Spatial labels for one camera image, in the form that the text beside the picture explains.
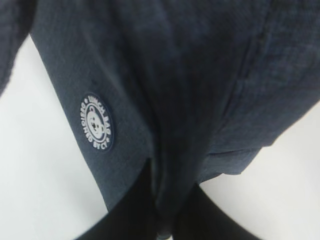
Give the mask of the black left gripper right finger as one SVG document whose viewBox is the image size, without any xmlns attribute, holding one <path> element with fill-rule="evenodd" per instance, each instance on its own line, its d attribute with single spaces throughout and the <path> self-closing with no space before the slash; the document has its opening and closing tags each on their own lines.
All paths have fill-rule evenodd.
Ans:
<svg viewBox="0 0 320 240">
<path fill-rule="evenodd" d="M 177 215 L 174 240 L 257 240 L 215 205 L 195 184 Z"/>
</svg>

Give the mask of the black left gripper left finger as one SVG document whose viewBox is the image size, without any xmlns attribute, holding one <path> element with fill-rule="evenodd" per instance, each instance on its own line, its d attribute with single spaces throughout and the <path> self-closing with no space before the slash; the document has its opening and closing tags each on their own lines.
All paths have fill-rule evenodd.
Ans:
<svg viewBox="0 0 320 240">
<path fill-rule="evenodd" d="M 151 161 L 117 205 L 91 229 L 83 240 L 155 240 L 157 224 L 151 191 Z"/>
</svg>

